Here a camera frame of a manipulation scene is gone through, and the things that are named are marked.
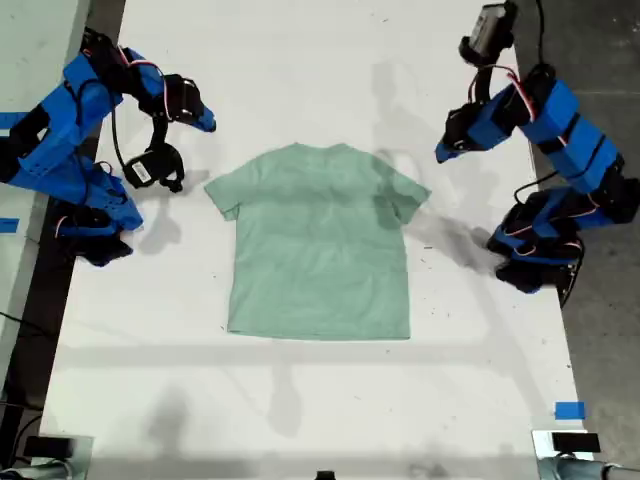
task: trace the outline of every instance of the red wire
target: red wire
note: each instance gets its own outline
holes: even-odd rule
[[[58,232],[60,231],[60,226],[62,225],[62,222],[64,222],[64,220],[67,218],[67,216],[65,215],[64,217],[62,217],[60,220],[58,220],[58,223],[56,224],[56,233],[53,236],[53,238],[58,238]]]
[[[171,117],[169,116],[169,102],[167,101],[167,82],[164,79],[164,73],[162,73],[162,70],[160,70],[160,67],[158,67],[158,65],[148,60],[134,60],[132,62],[129,62],[120,45],[118,45],[118,51],[120,52],[120,57],[122,58],[122,61],[125,63],[125,65],[127,65],[127,67],[134,67],[136,65],[147,65],[150,67],[154,67],[160,73],[160,76],[162,77],[162,83],[164,85],[164,92],[163,92],[164,112],[167,115],[167,120],[171,121]]]
[[[567,218],[578,218],[578,217],[584,217],[586,215],[591,215],[592,213],[595,213],[595,211],[600,208],[600,205],[598,205],[593,198],[591,198],[591,194],[587,195],[587,198],[589,199],[589,201],[591,202],[591,204],[593,205],[593,208],[591,210],[588,210],[586,212],[581,212],[581,213],[576,213],[575,215],[569,215]],[[549,220],[549,223],[555,221],[555,220],[559,220],[561,217],[553,217],[552,219]],[[533,228],[533,225],[529,225],[527,227],[523,227],[520,230],[516,230],[515,232],[504,232],[504,234],[507,237],[513,237],[514,235],[518,235],[519,233],[522,232],[526,232],[527,230],[531,230]]]
[[[484,66],[480,67],[478,69],[478,71],[476,72],[476,75],[473,77],[473,80],[471,81],[471,85],[469,85],[469,91],[468,91],[469,103],[471,103],[473,101],[471,94],[473,92],[473,86],[476,84],[476,81],[478,80],[478,75],[480,75],[480,72],[482,70],[486,70],[487,68],[500,68],[502,70],[507,70],[508,72],[513,74],[514,77],[517,78],[516,72],[513,70],[513,68],[505,67],[504,65],[497,65],[497,64],[494,63],[494,64],[491,64],[491,65],[484,65]]]

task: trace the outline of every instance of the cable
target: cable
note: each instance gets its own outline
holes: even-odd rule
[[[22,463],[25,463],[27,466],[31,466],[31,460],[29,460],[28,458],[25,458],[25,457],[16,457],[15,462],[13,462],[14,465],[15,465],[16,462],[22,462]]]
[[[38,332],[40,332],[44,337],[46,337],[46,338],[48,338],[48,339],[52,340],[53,342],[57,342],[57,341],[58,341],[57,337],[56,337],[53,333],[46,331],[44,328],[42,328],[42,327],[41,327],[41,326],[39,326],[39,325],[36,325],[36,324],[35,324],[35,323],[33,323],[33,322],[30,322],[30,321],[28,321],[28,320],[24,320],[24,319],[20,319],[20,318],[18,318],[18,317],[14,317],[13,315],[9,315],[8,313],[5,313],[5,312],[0,312],[0,315],[2,315],[2,316],[4,316],[4,317],[6,317],[6,318],[8,318],[9,320],[12,320],[12,321],[14,321],[14,322],[16,322],[16,323],[20,323],[20,324],[22,324],[22,325],[27,325],[28,327],[31,327],[31,328],[33,328],[34,330],[37,330],[37,331],[38,331]]]
[[[518,194],[519,194],[522,190],[525,190],[525,189],[527,189],[527,188],[529,188],[529,187],[533,187],[534,185],[540,185],[541,183],[546,182],[547,180],[549,180],[549,179],[551,179],[551,178],[555,177],[557,174],[558,174],[558,171],[557,171],[557,170],[554,170],[554,171],[553,171],[553,172],[551,172],[550,174],[545,175],[545,176],[544,176],[544,177],[542,177],[542,178],[539,178],[539,179],[538,179],[538,180],[536,180],[535,182],[527,183],[527,184],[525,184],[525,185],[522,185],[521,187],[516,188],[516,189],[514,190],[514,192],[513,192],[513,198],[515,199],[516,203],[517,203],[518,205],[524,205],[524,203],[522,203],[522,201],[520,201],[520,199],[518,198]]]
[[[60,226],[62,225],[62,222],[65,221],[65,219],[67,219],[69,217],[67,217],[66,215],[61,217],[60,220],[58,220],[58,223],[56,223],[56,232],[53,235],[53,238],[58,238],[58,232],[60,231]]]
[[[111,165],[106,160],[100,160],[99,162],[96,162],[94,165],[106,165],[107,167],[109,167],[109,175],[113,173],[113,165]]]
[[[22,408],[23,410],[33,410],[34,412],[41,412],[42,408],[40,407],[32,407],[31,405],[22,405],[20,403],[11,403],[0,400],[0,405],[4,405],[5,407],[16,407]]]
[[[507,78],[511,80],[511,83],[513,84],[513,88],[516,89],[516,92],[518,92],[518,95],[520,95],[520,98],[522,99],[522,103],[524,103],[524,106],[527,108],[527,111],[529,112],[529,122],[530,123],[535,122],[536,112],[533,107],[533,101],[527,96],[526,92],[524,91],[524,88],[522,87],[522,85],[520,84],[520,81],[515,75],[511,73],[507,73]]]
[[[567,288],[567,291],[565,292],[564,296],[560,299],[560,308],[564,308],[564,306],[567,303],[567,300],[569,300],[569,297],[573,292],[573,287],[576,285],[576,280],[578,279],[578,274],[580,273],[580,269],[582,268],[582,261],[584,260],[584,255],[586,253],[584,242],[580,238],[576,238],[576,241],[577,241],[577,245],[574,243],[571,243],[571,246],[578,246],[578,248],[580,248],[580,256],[578,257],[578,263],[576,263],[576,269],[575,269],[574,275],[571,277],[571,283],[569,284],[569,287]]]
[[[471,84],[469,85],[469,90],[467,91],[467,95],[469,97],[469,103],[473,102],[473,98],[472,98],[473,86],[478,81],[478,75],[480,75],[480,72],[482,70],[486,70],[487,68],[499,68],[501,70],[507,70],[509,73],[513,74],[513,76],[517,78],[516,72],[515,70],[513,70],[513,68],[505,67],[504,65],[498,65],[496,63],[492,63],[491,65],[483,65],[482,67],[478,68],[478,71],[476,72],[475,76],[473,77],[473,80],[471,80]]]
[[[567,215],[567,217],[566,217],[566,218],[578,218],[578,217],[584,217],[584,216],[586,216],[586,215],[591,215],[592,213],[595,213],[595,211],[596,211],[598,208],[600,208],[600,205],[598,205],[598,204],[593,200],[593,198],[591,198],[591,194],[588,194],[588,195],[587,195],[587,198],[589,199],[589,201],[590,201],[590,202],[592,203],[592,205],[593,205],[593,208],[592,208],[591,210],[587,210],[586,212],[576,213],[576,214],[574,214],[574,215]],[[550,218],[550,219],[549,219],[549,223],[551,223],[551,222],[555,222],[556,220],[560,220],[560,219],[562,219],[562,218],[565,218],[565,217],[553,217],[553,218]],[[516,230],[515,232],[504,232],[504,234],[505,234],[507,237],[513,237],[514,235],[519,235],[519,234],[521,234],[522,232],[526,232],[527,230],[531,230],[532,228],[533,228],[533,224],[532,224],[532,225],[528,225],[528,226],[526,226],[526,227],[522,227],[522,228],[520,228],[520,229]]]
[[[80,84],[80,86],[78,87],[77,95],[73,92],[73,89],[69,89],[69,88],[67,89],[71,93],[71,96],[73,97],[73,100],[76,103],[76,125],[78,126],[82,125],[82,94],[84,93],[84,89],[87,87],[87,85],[92,85],[96,83],[104,86],[104,84],[98,79],[90,78]]]
[[[80,175],[82,175],[82,178],[84,180],[84,194],[82,195],[82,200],[78,204],[78,207],[84,207],[85,204],[87,203],[87,200],[89,199],[89,179],[87,178],[86,170],[82,166],[82,161],[80,160],[80,156],[78,155],[78,152],[74,152],[73,157],[75,158],[76,163],[78,164],[78,168],[80,169]]]
[[[155,68],[158,73],[160,74],[160,77],[162,78],[162,83],[164,86],[164,92],[163,92],[163,97],[164,97],[164,113],[167,115],[167,120],[169,122],[172,121],[172,118],[169,116],[169,102],[167,99],[167,81],[164,77],[164,73],[162,73],[162,70],[160,70],[160,67],[158,67],[158,65],[156,65],[153,62],[150,62],[149,60],[133,60],[131,62],[129,62],[129,60],[127,59],[127,56],[124,54],[124,51],[122,50],[122,47],[120,45],[118,45],[118,51],[120,52],[120,58],[122,59],[122,61],[125,63],[125,65],[127,67],[134,67],[134,66],[149,66],[149,67],[153,67]]]
[[[540,20],[540,30],[538,32],[538,63],[544,64],[544,9],[542,8],[542,0],[536,0],[538,7],[538,18]]]
[[[116,127],[116,101],[113,98],[113,93],[109,95],[109,99],[111,100],[111,137],[113,138],[113,149],[116,151],[118,163],[120,163],[120,166],[124,171],[124,160],[122,159],[122,153],[120,153],[120,144],[118,143],[118,129]]]
[[[16,439],[13,442],[13,448],[11,449],[11,456],[9,457],[9,466],[13,467],[13,464],[16,463],[16,459],[17,459],[16,453],[18,452],[18,446],[20,445],[20,439],[22,438],[22,435],[24,435],[24,432],[26,432],[31,425],[36,423],[41,418],[42,418],[42,414],[32,418],[25,424],[24,427],[20,429],[20,431],[18,432],[18,435],[16,435]]]

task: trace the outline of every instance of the sticker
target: sticker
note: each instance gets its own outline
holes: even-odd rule
[[[18,218],[0,218],[0,233],[16,233],[19,221]]]
[[[147,169],[144,168],[144,165],[142,165],[142,162],[134,163],[132,165],[132,168],[133,168],[133,171],[136,172],[136,175],[138,175],[138,178],[142,183],[147,183],[149,180],[151,180],[151,175],[149,175],[149,172],[147,172]]]

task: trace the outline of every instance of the black cable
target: black cable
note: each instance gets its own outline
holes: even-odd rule
[[[583,176],[585,173],[589,171],[589,169],[591,168],[591,165],[593,164],[593,161],[595,160],[596,156],[598,155],[598,152],[600,151],[600,147],[602,147],[602,144],[604,143],[606,138],[607,137],[605,135],[602,135],[600,137],[598,144],[596,145],[596,147],[593,149],[593,152],[591,153],[591,157],[589,158],[587,165],[582,169],[581,172],[578,172],[575,175],[571,175],[570,177],[567,177],[567,180],[575,180],[576,178]]]
[[[29,460],[28,458],[25,458],[25,457],[16,457],[16,460],[13,463],[15,464],[16,462],[22,462],[22,463],[26,464],[27,466],[31,466],[31,460]]]
[[[569,300],[569,297],[573,292],[573,287],[576,285],[576,282],[578,281],[578,274],[580,273],[580,269],[582,268],[582,261],[584,260],[584,255],[586,253],[584,242],[579,238],[577,238],[576,240],[580,244],[580,257],[578,257],[578,263],[576,264],[576,270],[571,279],[571,284],[569,285],[567,292],[564,294],[564,296],[560,300],[560,308],[563,308],[566,305],[567,300]]]
[[[111,101],[111,136],[113,138],[113,149],[116,151],[116,157],[124,171],[124,160],[122,159],[120,144],[118,143],[118,130],[116,128],[116,101],[113,98],[113,92],[109,92],[109,100]]]
[[[16,454],[18,453],[18,446],[20,445],[20,439],[22,438],[22,435],[24,435],[24,432],[26,432],[31,425],[36,423],[41,418],[42,418],[42,414],[29,420],[25,424],[25,426],[20,429],[20,431],[18,432],[18,435],[16,435],[16,439],[13,442],[13,448],[11,449],[11,456],[9,457],[10,467],[13,467],[13,464],[16,463],[16,459],[17,459]]]
[[[0,400],[0,406],[22,408],[23,410],[33,410],[34,412],[42,411],[42,408],[40,407],[34,407],[32,405],[22,405],[20,403],[5,402],[3,400]]]
[[[555,177],[558,174],[557,170],[554,170],[553,172],[551,172],[548,175],[545,175],[542,178],[539,178],[538,180],[536,180],[535,182],[531,182],[531,183],[527,183],[526,185],[523,185],[521,187],[518,187],[514,192],[513,192],[513,198],[516,200],[516,203],[518,205],[523,205],[523,203],[520,201],[520,199],[518,198],[518,194],[522,191],[525,190],[529,187],[533,187],[534,185],[540,185],[543,182],[546,182],[547,180],[550,180],[551,178]]]
[[[40,332],[42,334],[43,337],[46,337],[46,338],[48,338],[49,340],[51,340],[53,342],[57,342],[58,341],[57,337],[53,333],[47,332],[44,328],[42,328],[39,325],[36,325],[33,322],[30,322],[28,320],[24,320],[24,319],[21,319],[21,318],[14,317],[13,315],[9,315],[8,313],[4,313],[4,312],[0,312],[0,315],[2,315],[3,317],[8,318],[9,320],[13,320],[16,323],[19,323],[21,325],[27,325],[28,327],[31,327],[34,330],[37,330],[38,332]]]
[[[82,201],[78,204],[78,208],[82,208],[89,199],[89,178],[87,177],[87,172],[82,166],[82,161],[80,160],[78,152],[73,152],[73,158],[76,160],[78,168],[80,169],[80,175],[82,175],[82,179],[84,180],[84,195],[82,196]]]
[[[542,8],[542,0],[536,0],[538,6],[538,18],[540,19],[540,30],[538,33],[538,63],[544,64],[544,9]]]
[[[75,93],[73,93],[72,89],[67,89],[70,91],[71,96],[73,97],[73,101],[76,103],[76,125],[80,126],[82,125],[82,94],[84,93],[84,89],[87,87],[87,85],[92,85],[92,84],[99,84],[99,85],[103,85],[103,83],[96,79],[96,78],[90,78],[88,80],[85,80],[84,82],[82,82],[80,84],[80,86],[78,87],[78,95],[76,96]]]
[[[106,165],[107,167],[109,167],[109,175],[113,173],[113,165],[111,165],[106,160],[100,160],[99,162],[96,162],[95,165]]]

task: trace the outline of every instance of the shirt sleeve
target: shirt sleeve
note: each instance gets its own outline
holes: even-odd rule
[[[251,198],[258,188],[259,175],[253,159],[231,173],[209,182],[204,190],[213,200],[225,220],[237,220],[243,202]]]
[[[396,217],[406,225],[420,205],[429,198],[431,191],[397,172],[384,161],[378,158],[376,161],[376,170],[382,178],[383,195],[393,205]]]

